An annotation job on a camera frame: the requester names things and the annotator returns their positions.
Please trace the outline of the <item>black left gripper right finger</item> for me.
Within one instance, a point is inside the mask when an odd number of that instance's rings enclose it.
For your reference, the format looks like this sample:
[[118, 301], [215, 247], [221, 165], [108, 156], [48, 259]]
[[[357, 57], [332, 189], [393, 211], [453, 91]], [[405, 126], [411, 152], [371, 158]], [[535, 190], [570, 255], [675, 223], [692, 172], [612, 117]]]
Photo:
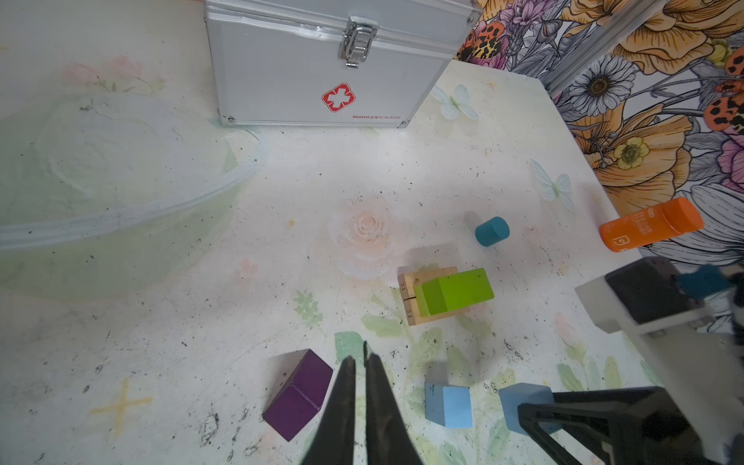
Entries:
[[422, 465], [395, 401], [381, 358], [364, 343], [365, 443], [370, 465]]

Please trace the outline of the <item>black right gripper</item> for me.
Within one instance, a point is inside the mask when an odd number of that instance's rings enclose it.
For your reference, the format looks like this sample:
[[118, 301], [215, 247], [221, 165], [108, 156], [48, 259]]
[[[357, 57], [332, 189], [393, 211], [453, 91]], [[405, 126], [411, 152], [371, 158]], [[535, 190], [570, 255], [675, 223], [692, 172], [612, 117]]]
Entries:
[[706, 458], [743, 461], [743, 267], [682, 272], [643, 257], [577, 287], [593, 324], [623, 332], [663, 383], [657, 387], [556, 393], [517, 405], [522, 430], [557, 464], [579, 460], [557, 442], [557, 426], [604, 464], [649, 464], [662, 436], [668, 394]]

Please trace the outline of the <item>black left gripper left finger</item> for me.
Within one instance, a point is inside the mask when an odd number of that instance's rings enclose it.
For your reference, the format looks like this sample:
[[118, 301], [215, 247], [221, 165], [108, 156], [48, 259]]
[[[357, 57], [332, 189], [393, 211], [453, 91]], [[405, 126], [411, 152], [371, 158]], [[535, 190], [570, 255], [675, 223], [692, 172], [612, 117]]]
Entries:
[[356, 360], [341, 362], [331, 396], [302, 465], [350, 465], [354, 462]]

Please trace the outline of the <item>long green block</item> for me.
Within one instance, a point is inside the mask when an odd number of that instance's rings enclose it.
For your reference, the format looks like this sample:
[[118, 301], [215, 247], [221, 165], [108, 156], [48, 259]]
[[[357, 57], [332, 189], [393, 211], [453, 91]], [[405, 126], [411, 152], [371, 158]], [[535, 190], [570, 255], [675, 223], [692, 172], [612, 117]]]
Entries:
[[416, 300], [424, 316], [469, 308], [494, 299], [485, 269], [471, 269], [416, 286]]

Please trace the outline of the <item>natural wood plank block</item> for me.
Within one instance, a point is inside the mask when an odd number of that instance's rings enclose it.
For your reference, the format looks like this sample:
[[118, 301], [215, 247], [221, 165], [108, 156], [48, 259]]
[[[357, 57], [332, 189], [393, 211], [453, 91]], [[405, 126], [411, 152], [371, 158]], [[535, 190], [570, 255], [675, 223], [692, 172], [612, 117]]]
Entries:
[[416, 297], [416, 286], [420, 286], [434, 279], [453, 275], [457, 273], [457, 267], [445, 267], [444, 269], [426, 269], [420, 271], [406, 272], [398, 277], [399, 289], [403, 300]]

